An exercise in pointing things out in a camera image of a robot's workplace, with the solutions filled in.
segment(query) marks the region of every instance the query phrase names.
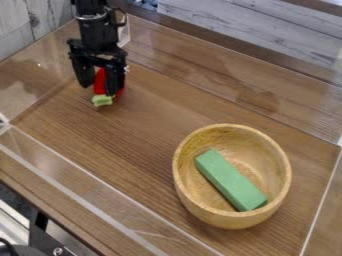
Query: robotic arm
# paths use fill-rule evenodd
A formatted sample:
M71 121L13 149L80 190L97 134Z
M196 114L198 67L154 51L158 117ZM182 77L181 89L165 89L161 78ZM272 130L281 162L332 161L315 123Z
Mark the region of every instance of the robotic arm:
M124 88L126 52L118 48L118 27L126 24L126 15L109 8L105 0L73 0L81 39L69 39L69 58L80 85L93 84L94 106L110 105ZM117 14L124 21L117 22Z

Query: bowl rim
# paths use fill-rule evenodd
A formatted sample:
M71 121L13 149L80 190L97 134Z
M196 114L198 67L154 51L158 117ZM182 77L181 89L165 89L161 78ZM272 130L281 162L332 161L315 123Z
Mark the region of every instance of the bowl rim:
M185 189L181 179L180 179L180 175L178 175L178 168L177 168L177 162L178 162L178 156L180 156L180 152L182 150L184 145L186 144L186 142L189 141L189 139L197 135L198 133L210 130L213 128L237 128L237 129L242 129L247 130L252 133L255 133L256 135L259 135L260 137L263 137L265 139L265 141L272 144L272 146L275 147L277 153L280 154L280 159L283 161L284 164L284 176L285 176L285 181L284 181L284 185L283 188L280 190L279 195L273 198L272 202L269 204L267 204L265 206L252 210L252 211L247 211L247 212L229 212L229 211L224 211L224 210L218 210L210 206L204 205L201 202L197 202L193 198L190 193L188 192L188 190ZM180 142L174 154L173 154L173 160L172 160L172 173L173 173L173 181L174 181L174 185L177 186L177 189L181 191L182 195L186 197L186 199L202 210L209 211L210 213L220 215L222 217L234 217L234 218L241 218L241 217L251 217L255 215L259 215L260 213L268 212L271 211L277 204L283 201L285 194L288 192L289 189L289 185L291 185L291 179L292 179L292 173L291 173L291 165L289 165L289 161L287 158L287 155L283 151L283 149L280 148L280 146L277 145L277 143L260 131L257 131L256 129L244 126L244 125L237 125L237 124L212 124L208 125L202 128L198 128L197 130L194 130Z

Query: small green block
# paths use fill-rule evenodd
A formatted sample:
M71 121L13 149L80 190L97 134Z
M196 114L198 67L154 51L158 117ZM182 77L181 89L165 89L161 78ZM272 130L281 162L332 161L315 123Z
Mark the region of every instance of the small green block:
M94 107L112 105L112 97L106 95L94 95L90 101Z
M267 204L265 195L214 149L196 157L194 166L237 211L251 211Z

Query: wooden bowl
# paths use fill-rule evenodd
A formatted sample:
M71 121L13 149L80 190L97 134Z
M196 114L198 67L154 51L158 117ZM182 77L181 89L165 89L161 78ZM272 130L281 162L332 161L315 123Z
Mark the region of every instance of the wooden bowl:
M214 148L268 197L261 208L237 212L196 170L193 159ZM242 229L277 210L291 184L291 166L273 140L257 130L217 124L196 130L180 143L172 162L176 192L188 211L205 223Z

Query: wooden table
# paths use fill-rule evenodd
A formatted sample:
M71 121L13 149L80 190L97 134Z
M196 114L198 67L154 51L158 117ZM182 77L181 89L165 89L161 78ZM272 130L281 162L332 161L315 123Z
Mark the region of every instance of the wooden table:
M313 220L339 155L342 89L133 16L130 30L128 88L110 107L93 108L73 77L74 23L1 64L1 181L104 255L335 252L340 228L331 239ZM292 165L281 208L241 231L202 224L173 190L174 148L213 123L259 129Z

